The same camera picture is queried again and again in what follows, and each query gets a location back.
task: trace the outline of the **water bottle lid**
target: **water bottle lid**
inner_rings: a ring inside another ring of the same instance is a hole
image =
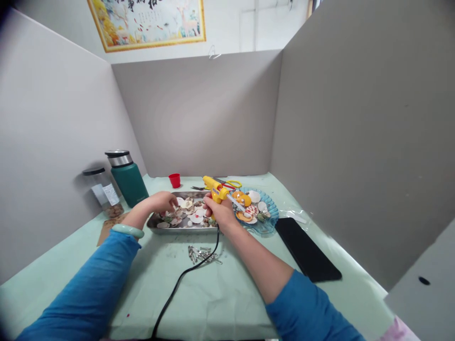
[[[105,154],[108,156],[109,163],[113,168],[125,167],[133,164],[133,159],[127,150],[110,150],[105,152]]]
[[[129,155],[129,151],[123,149],[109,150],[105,152],[108,157],[119,157]]]
[[[95,175],[95,174],[101,174],[103,172],[105,172],[106,170],[104,169],[104,167],[94,167],[94,168],[88,168],[86,170],[83,170],[82,171],[82,174],[83,175]]]

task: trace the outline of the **blue sleeve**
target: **blue sleeve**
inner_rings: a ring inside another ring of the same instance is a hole
[[[327,294],[296,270],[266,310],[284,341],[364,340]]]
[[[101,339],[140,248],[134,237],[111,231],[50,306],[16,340]]]

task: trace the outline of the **framed picture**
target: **framed picture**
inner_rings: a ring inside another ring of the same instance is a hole
[[[104,51],[205,42],[202,0],[87,0]]]

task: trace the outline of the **green water bottle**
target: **green water bottle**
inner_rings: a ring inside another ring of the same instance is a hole
[[[128,206],[133,208],[137,203],[148,198],[148,192],[142,180],[139,167],[133,162],[129,151],[110,150],[105,152],[112,169],[112,176],[123,194]]]

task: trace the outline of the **table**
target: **table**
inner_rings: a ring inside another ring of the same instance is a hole
[[[246,187],[265,191],[280,210],[301,210],[289,191],[268,173],[230,177]],[[167,178],[144,176],[149,194],[174,191]],[[201,177],[183,177],[178,191],[201,186]],[[300,224],[343,274],[343,280],[320,283],[334,306],[367,340],[376,340],[392,325],[394,314],[383,299],[387,292],[310,219]],[[96,250],[103,214],[89,221],[0,287],[2,320],[15,338],[37,319]],[[215,245],[216,235],[157,235],[148,228],[109,326],[113,339],[146,338],[178,276],[192,265],[189,244]],[[278,234],[255,236],[276,256],[298,269]],[[277,337],[264,302],[229,241],[220,236],[222,265],[211,263],[188,273],[167,309],[158,336],[185,340],[245,340]]]

